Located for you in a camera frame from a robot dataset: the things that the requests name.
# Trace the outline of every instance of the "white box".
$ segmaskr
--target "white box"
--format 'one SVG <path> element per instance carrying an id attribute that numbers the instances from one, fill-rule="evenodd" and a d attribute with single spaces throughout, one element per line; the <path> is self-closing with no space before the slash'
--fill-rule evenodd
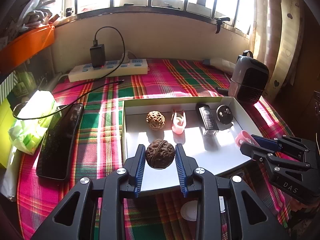
<path id="1" fill-rule="evenodd" d="M 216 136 L 202 136 L 199 120 L 196 115 L 196 104 L 209 105 L 219 132 Z M 232 125 L 223 125 L 214 113 L 220 105 L 230 107 L 233 114 Z M 186 112 L 187 125 L 181 135 L 171 130 L 172 109 Z M 159 111 L 165 117 L 165 126 L 159 131 L 152 130 L 146 122 L 150 111 Z M 123 161 L 134 157 L 139 144 L 147 148 L 155 139 L 164 139 L 174 147 L 182 143 L 187 156 L 195 158 L 199 167 L 203 167 L 214 175 L 236 170 L 251 161 L 242 155 L 235 144 L 235 138 L 241 130 L 249 134 L 262 136 L 241 105 L 231 97 L 183 97 L 183 98 L 150 98 L 124 101 L 122 123 Z M 163 170 L 151 168 L 147 163 L 144 169 L 141 192 L 164 190 L 179 185 L 175 161 Z"/>

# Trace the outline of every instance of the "charging cable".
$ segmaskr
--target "charging cable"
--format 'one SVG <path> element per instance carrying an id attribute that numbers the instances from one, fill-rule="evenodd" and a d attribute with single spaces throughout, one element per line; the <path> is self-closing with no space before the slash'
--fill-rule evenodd
<path id="1" fill-rule="evenodd" d="M 80 83 L 80 84 L 71 86 L 71 87 L 69 87 L 69 88 L 66 88 L 66 89 L 63 89 L 63 90 L 54 92 L 53 94 L 61 93 L 61 92 L 67 91 L 67 90 L 69 90 L 69 89 L 71 89 L 71 88 L 75 88 L 75 87 L 78 87 L 78 86 L 81 86 L 81 85 L 85 85 L 85 84 L 88 84 L 88 83 L 91 83 L 91 82 L 94 82 L 94 81 L 98 81 L 98 80 L 100 80 L 100 79 L 102 79 L 102 78 L 107 77 L 108 75 L 110 75 L 111 73 L 113 73 L 114 71 L 116 71 L 116 70 L 121 66 L 121 64 L 123 63 L 124 58 L 125 58 L 125 45 L 124 45 L 124 39 L 123 39 L 121 33 L 118 31 L 117 28 L 112 27 L 112 26 L 103 26 L 103 27 L 101 27 L 100 29 L 98 29 L 98 30 L 96 31 L 96 34 L 94 35 L 93 45 L 94 45 L 94 46 L 97 46 L 97 45 L 98 45 L 98 40 L 97 40 L 98 31 L 100 31 L 101 29 L 104 29 L 104 28 L 111 28 L 111 29 L 116 30 L 116 31 L 119 33 L 120 37 L 121 37 L 122 44 L 123 44 L 123 56 L 122 56 L 122 60 L 121 60 L 121 62 L 119 63 L 119 65 L 118 65 L 114 70 L 112 70 L 111 72 L 109 72 L 108 74 L 106 74 L 106 75 L 104 75 L 104 76 L 102 76 L 102 77 L 100 77 L 100 78 L 96 78 L 96 79 L 91 80 L 91 81 L 87 81 L 87 82 L 83 82 L 83 83 Z"/>
<path id="2" fill-rule="evenodd" d="M 53 113 L 51 113 L 51 114 L 47 114 L 47 115 L 40 116 L 40 117 L 20 118 L 20 117 L 18 117 L 18 116 L 15 115 L 15 111 L 16 111 L 16 109 L 17 109 L 18 106 L 20 106 L 20 105 L 25 105 L 25 104 L 27 103 L 27 102 L 24 102 L 24 103 L 17 104 L 17 105 L 15 106 L 15 108 L 14 108 L 13 111 L 12 111 L 12 115 L 13 115 L 13 117 L 14 117 L 15 119 L 18 119 L 18 120 L 36 120 L 36 119 L 46 118 L 46 117 L 49 117 L 49 116 L 51 116 L 51 115 L 54 115 L 54 114 L 56 114 L 56 113 L 58 113 L 58 112 L 61 112 L 63 109 L 66 109 L 68 106 L 71 106 L 72 104 L 74 104 L 74 103 L 75 103 L 76 101 L 78 101 L 80 98 L 84 97 L 85 95 L 87 95 L 87 94 L 89 94 L 89 93 L 91 93 L 91 92 L 93 92 L 93 91 L 95 91 L 95 90 L 97 90 L 97 89 L 99 89 L 99 88 L 101 88 L 101 87 L 104 87 L 104 86 L 110 85 L 110 84 L 120 84 L 120 83 L 122 83 L 123 81 L 124 81 L 124 79 L 118 80 L 118 81 L 113 81 L 113 82 L 109 82 L 109 83 L 103 84 L 103 85 L 101 85 L 101 86 L 99 86 L 99 87 L 97 87 L 97 88 L 91 89 L 90 91 L 88 91 L 88 92 L 84 93 L 83 95 L 79 96 L 79 97 L 78 97 L 76 100 L 74 100 L 72 103 L 66 105 L 65 107 L 63 107 L 63 108 L 61 108 L 61 109 L 59 109 L 59 110 L 57 110 L 57 111 L 55 111 L 55 112 L 53 112 Z"/>

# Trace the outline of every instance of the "walnut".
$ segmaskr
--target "walnut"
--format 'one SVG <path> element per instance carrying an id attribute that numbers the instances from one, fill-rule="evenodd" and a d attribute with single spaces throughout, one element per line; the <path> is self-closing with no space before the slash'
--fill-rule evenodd
<path id="1" fill-rule="evenodd" d="M 165 169 L 174 159 L 175 151 L 166 140 L 154 140 L 146 150 L 146 160 L 151 168 Z"/>
<path id="2" fill-rule="evenodd" d="M 159 130 L 164 127 L 164 116 L 158 111 L 152 111 L 147 115 L 147 122 L 151 129 Z"/>

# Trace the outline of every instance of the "window frame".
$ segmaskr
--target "window frame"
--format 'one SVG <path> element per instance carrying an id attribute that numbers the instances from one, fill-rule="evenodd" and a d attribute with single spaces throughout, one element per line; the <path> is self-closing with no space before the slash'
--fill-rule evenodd
<path id="1" fill-rule="evenodd" d="M 236 12 L 235 12 L 232 24 L 228 25 L 228 24 L 223 23 L 221 27 L 249 39 L 249 36 L 247 33 L 243 33 L 241 30 L 235 28 L 236 20 L 237 20 L 237 16 L 238 16 L 238 12 L 239 12 L 239 7 L 240 7 L 240 2 L 241 2 L 241 0 L 237 0 Z M 151 3 L 152 3 L 152 0 L 147 0 L 147 5 L 145 5 L 145 6 L 144 5 L 142 5 L 142 6 L 141 5 L 129 5 L 129 6 L 114 7 L 114 0 L 110 0 L 110 6 L 108 8 L 101 8 L 101 9 L 96 9 L 96 10 L 87 11 L 87 12 L 83 12 L 83 13 L 78 13 L 77 12 L 78 0 L 63 0 L 62 1 L 62 8 L 61 8 L 63 19 L 60 21 L 58 26 L 63 25 L 68 22 L 71 22 L 71 21 L 74 21 L 74 20 L 77 20 L 77 19 L 84 19 L 84 18 L 94 17 L 94 16 L 98 16 L 98 15 L 103 15 L 103 14 L 124 13 L 124 12 L 151 12 L 151 13 L 170 14 L 170 15 L 177 15 L 177 16 L 187 17 L 187 18 L 191 18 L 191 19 L 196 19 L 196 20 L 200 20 L 203 22 L 213 24 L 213 25 L 217 25 L 217 21 L 214 19 L 214 15 L 216 12 L 216 6 L 217 6 L 217 0 L 214 0 L 214 4 L 213 4 L 213 8 L 212 8 L 210 17 L 187 11 L 188 0 L 183 1 L 183 7 L 181 10 L 175 9 L 175 8 L 152 6 Z M 67 8 L 73 9 L 72 16 L 65 17 L 65 13 L 66 13 Z"/>

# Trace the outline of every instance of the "black charger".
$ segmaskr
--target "black charger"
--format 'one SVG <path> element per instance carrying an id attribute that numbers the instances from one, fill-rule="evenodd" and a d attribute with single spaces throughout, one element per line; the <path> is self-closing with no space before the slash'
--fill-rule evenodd
<path id="1" fill-rule="evenodd" d="M 93 67 L 103 67 L 106 63 L 104 44 L 98 44 L 98 40 L 94 39 L 93 46 L 90 48 L 90 56 Z"/>

